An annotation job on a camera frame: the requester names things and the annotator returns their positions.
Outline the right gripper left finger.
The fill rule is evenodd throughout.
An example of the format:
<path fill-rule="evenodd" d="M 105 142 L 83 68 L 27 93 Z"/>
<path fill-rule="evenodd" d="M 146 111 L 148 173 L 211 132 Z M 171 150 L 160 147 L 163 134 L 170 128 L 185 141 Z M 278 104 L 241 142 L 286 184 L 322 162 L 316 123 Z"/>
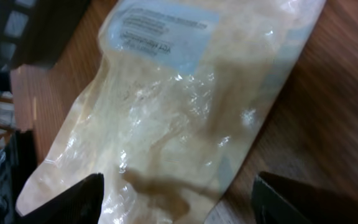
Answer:
<path fill-rule="evenodd" d="M 91 174 L 21 217 L 24 224 L 95 224 L 99 221 L 104 197 L 104 175 Z"/>

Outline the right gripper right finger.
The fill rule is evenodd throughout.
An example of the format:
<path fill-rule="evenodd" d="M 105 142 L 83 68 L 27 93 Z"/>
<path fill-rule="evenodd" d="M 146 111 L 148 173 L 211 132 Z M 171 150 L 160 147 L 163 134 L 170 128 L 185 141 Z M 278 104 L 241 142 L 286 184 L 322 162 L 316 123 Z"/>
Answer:
<path fill-rule="evenodd" d="M 251 205 L 261 224 L 358 223 L 358 200 L 268 172 L 255 176 Z"/>

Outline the beige mushroom pouch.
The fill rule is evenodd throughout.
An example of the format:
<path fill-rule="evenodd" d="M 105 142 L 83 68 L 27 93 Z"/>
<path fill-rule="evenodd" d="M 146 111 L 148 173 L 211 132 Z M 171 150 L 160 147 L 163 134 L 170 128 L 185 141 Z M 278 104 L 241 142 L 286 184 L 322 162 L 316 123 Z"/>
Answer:
<path fill-rule="evenodd" d="M 233 181 L 322 11 L 320 0 L 119 1 L 103 59 L 16 208 L 92 173 L 100 223 L 203 223 Z"/>

